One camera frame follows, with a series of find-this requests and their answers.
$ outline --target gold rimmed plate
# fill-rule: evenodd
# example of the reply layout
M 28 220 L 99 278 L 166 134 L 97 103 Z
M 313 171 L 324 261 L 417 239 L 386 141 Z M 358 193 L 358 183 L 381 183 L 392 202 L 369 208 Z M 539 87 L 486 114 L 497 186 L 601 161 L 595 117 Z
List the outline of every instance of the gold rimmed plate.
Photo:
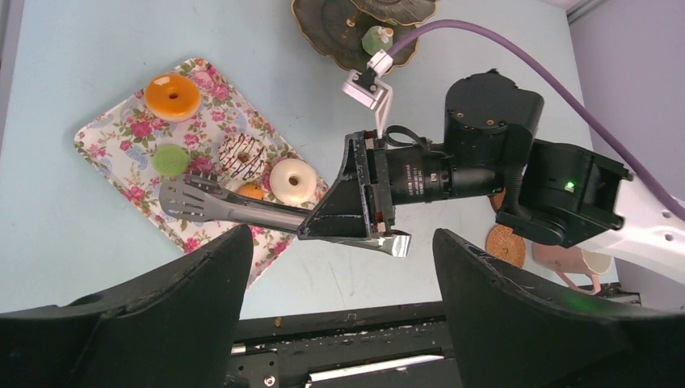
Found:
M 371 56 L 362 47 L 362 37 L 369 28 L 392 28 L 396 42 L 416 28 L 381 22 L 357 9 L 350 0 L 293 0 L 292 14 L 309 43 L 345 70 L 366 70 Z M 416 45 L 415 40 L 400 50 L 393 58 L 393 67 L 406 65 L 416 52 Z
M 362 12 L 383 21 L 410 26 L 435 14 L 438 0 L 351 0 Z

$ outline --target orange donut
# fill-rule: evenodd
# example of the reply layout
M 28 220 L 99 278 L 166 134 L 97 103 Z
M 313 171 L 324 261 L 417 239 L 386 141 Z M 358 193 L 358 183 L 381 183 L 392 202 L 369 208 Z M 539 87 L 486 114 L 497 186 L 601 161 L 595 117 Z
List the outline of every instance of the orange donut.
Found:
M 162 120 L 185 121 L 200 108 L 200 89 L 182 75 L 163 74 L 145 88 L 145 105 Z

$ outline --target green bottle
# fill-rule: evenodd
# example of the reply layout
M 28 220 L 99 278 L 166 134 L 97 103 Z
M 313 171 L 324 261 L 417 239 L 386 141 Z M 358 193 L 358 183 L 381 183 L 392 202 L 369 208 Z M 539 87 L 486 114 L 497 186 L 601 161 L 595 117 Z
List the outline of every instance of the green bottle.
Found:
M 373 57 L 379 50 L 388 51 L 393 46 L 393 35 L 392 28 L 373 26 L 364 34 L 362 47 L 368 55 Z

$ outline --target table surface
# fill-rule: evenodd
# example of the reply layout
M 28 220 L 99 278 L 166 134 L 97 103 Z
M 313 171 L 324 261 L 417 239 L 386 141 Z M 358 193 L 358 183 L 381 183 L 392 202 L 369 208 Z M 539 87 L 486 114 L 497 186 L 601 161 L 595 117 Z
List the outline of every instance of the table surface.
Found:
M 347 73 L 314 51 L 290 2 L 26 0 L 0 154 L 0 311 L 63 305 L 181 255 L 75 152 L 73 137 L 189 57 L 212 61 L 334 181 L 344 135 L 372 128 L 373 115 L 340 91 Z M 449 0 L 433 19 L 446 18 L 503 34 L 580 97 L 563 10 L 536 0 Z M 441 141 L 447 89 L 492 68 L 544 96 L 539 138 L 590 148 L 587 125 L 537 74 L 485 38 L 454 30 L 424 36 L 408 66 L 384 78 L 396 94 L 391 124 Z M 472 198 L 398 208 L 397 229 L 414 235 L 403 259 L 295 242 L 247 291 L 242 317 L 439 300 L 435 228 L 483 246 L 493 224 L 488 200 Z M 525 268 L 554 278 L 530 257 Z M 614 270 L 603 278 L 615 280 Z

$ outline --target metal tongs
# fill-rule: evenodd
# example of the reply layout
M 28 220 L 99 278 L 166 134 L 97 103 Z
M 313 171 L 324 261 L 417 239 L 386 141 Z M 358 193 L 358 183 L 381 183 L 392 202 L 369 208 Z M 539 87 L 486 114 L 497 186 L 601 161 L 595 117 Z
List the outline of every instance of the metal tongs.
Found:
M 164 213 L 193 222 L 232 221 L 297 234 L 311 211 L 241 196 L 223 188 L 212 174 L 180 175 L 162 183 L 159 204 Z M 411 235 L 395 232 L 365 240 L 324 238 L 339 243 L 406 257 Z

